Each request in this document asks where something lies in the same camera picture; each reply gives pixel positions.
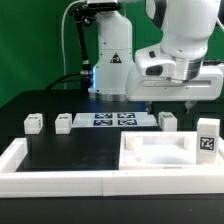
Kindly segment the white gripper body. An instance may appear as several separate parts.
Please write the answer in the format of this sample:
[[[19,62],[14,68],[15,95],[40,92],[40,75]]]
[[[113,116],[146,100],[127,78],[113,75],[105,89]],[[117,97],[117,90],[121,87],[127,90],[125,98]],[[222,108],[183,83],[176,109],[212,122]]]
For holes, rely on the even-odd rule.
[[[224,64],[202,66],[199,75],[185,83],[175,83],[160,76],[142,76],[135,65],[126,81],[130,101],[206,101],[217,99],[222,91]]]

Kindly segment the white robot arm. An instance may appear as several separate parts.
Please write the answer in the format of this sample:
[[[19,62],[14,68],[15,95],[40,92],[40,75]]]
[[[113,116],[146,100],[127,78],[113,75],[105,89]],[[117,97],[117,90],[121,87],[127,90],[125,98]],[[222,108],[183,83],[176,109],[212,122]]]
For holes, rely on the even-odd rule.
[[[122,1],[87,0],[96,12],[99,47],[91,97],[190,103],[220,96],[224,65],[204,57],[224,0],[145,0],[146,14],[163,37],[137,51],[132,50],[132,24],[118,12]]]

